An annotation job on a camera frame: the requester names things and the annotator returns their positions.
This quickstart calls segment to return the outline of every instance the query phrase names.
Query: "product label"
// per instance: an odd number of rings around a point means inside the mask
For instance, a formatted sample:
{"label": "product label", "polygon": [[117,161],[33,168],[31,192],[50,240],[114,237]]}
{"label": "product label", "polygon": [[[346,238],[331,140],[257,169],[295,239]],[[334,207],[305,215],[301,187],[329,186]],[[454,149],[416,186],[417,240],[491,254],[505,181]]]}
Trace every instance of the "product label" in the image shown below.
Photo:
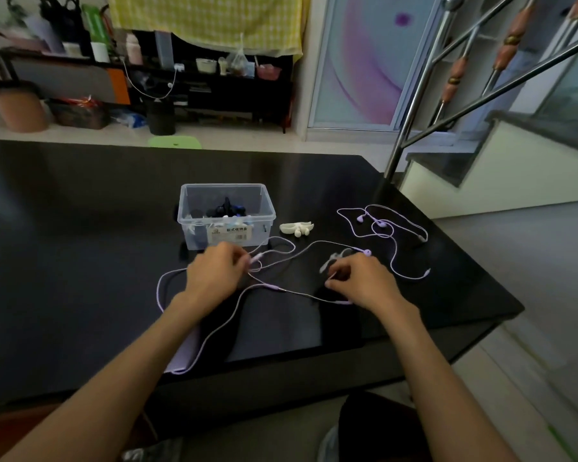
{"label": "product label", "polygon": [[230,225],[228,227],[208,227],[208,243],[218,244],[228,241],[235,244],[243,244],[253,236],[252,225]]}

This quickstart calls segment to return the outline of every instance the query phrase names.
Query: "stair railing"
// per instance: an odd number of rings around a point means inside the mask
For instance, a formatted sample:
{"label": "stair railing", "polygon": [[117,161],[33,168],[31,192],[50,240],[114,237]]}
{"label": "stair railing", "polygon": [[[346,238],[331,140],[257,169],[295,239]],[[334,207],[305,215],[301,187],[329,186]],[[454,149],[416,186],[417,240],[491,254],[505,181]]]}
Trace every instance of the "stair railing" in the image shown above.
{"label": "stair railing", "polygon": [[[402,151],[411,144],[415,144],[417,141],[424,139],[426,136],[431,135],[435,131],[444,130],[448,125],[454,123],[459,118],[472,112],[473,110],[481,107],[482,105],[496,99],[500,95],[512,90],[514,87],[525,83],[531,78],[537,76],[538,74],[552,68],[558,63],[565,61],[567,58],[578,53],[578,41],[570,45],[571,39],[574,37],[578,31],[578,0],[571,8],[570,14],[566,20],[566,28],[564,29],[563,35],[557,42],[553,53],[544,61],[539,62],[537,65],[533,66],[529,71],[521,74],[515,79],[506,82],[499,88],[494,89],[497,80],[499,79],[501,72],[504,71],[509,65],[512,58],[516,55],[518,51],[518,44],[526,31],[530,16],[534,10],[536,0],[528,0],[524,5],[523,9],[516,15],[514,21],[510,25],[507,36],[504,40],[503,46],[497,54],[497,58],[493,65],[493,73],[488,79],[482,96],[473,102],[469,103],[462,110],[454,113],[452,116],[444,118],[445,110],[450,101],[454,98],[455,92],[458,89],[460,81],[462,80],[467,63],[469,61],[469,54],[471,52],[471,47],[478,36],[480,27],[482,27],[486,22],[493,18],[496,14],[501,12],[503,8],[509,5],[513,0],[501,0],[498,4],[493,6],[488,12],[486,12],[480,19],[472,25],[468,30],[466,30],[461,36],[459,36],[454,42],[438,53],[441,49],[441,44],[443,39],[451,25],[454,18],[455,12],[462,6],[464,0],[442,0],[442,7],[444,9],[441,22],[439,23],[439,29],[435,35],[434,41],[430,48],[428,58],[424,65],[424,69],[420,74],[417,85],[413,91],[412,98],[407,109],[407,113],[402,122],[401,131],[398,133],[396,142],[386,166],[384,176],[391,181],[396,168],[400,162]],[[413,123],[416,119],[417,111],[420,102],[423,99],[424,91],[428,85],[430,77],[434,66],[445,58],[450,52],[460,46],[466,41],[463,51],[455,61],[452,66],[450,77],[445,85],[443,94],[441,95],[441,100],[435,111],[435,114],[431,120],[431,124],[424,131],[418,133],[409,139],[409,134],[412,130]]]}

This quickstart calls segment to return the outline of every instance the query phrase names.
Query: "black pants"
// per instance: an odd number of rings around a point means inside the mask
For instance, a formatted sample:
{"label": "black pants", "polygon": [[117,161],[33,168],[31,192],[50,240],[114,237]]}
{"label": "black pants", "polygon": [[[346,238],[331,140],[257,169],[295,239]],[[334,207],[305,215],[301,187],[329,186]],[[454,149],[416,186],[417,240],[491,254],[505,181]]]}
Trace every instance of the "black pants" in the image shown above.
{"label": "black pants", "polygon": [[370,392],[347,397],[338,448],[339,462],[432,462],[417,412]]}

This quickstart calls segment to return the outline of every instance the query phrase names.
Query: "white bowl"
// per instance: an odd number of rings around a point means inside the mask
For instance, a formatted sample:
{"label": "white bowl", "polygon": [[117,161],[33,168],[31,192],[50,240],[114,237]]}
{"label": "white bowl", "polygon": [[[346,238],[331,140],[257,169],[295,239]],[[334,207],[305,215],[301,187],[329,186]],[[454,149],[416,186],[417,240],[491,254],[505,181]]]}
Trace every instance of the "white bowl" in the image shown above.
{"label": "white bowl", "polygon": [[216,60],[208,60],[207,58],[197,58],[197,70],[200,73],[214,74],[216,73]]}

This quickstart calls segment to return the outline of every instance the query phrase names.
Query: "green plastic stool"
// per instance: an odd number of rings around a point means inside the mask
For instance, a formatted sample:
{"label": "green plastic stool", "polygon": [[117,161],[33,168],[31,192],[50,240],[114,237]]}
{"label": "green plastic stool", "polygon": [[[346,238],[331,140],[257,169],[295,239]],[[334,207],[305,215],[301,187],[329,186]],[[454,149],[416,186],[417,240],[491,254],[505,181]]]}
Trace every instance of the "green plastic stool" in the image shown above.
{"label": "green plastic stool", "polygon": [[177,149],[202,149],[199,140],[193,136],[154,136],[148,140],[150,147],[173,147]]}

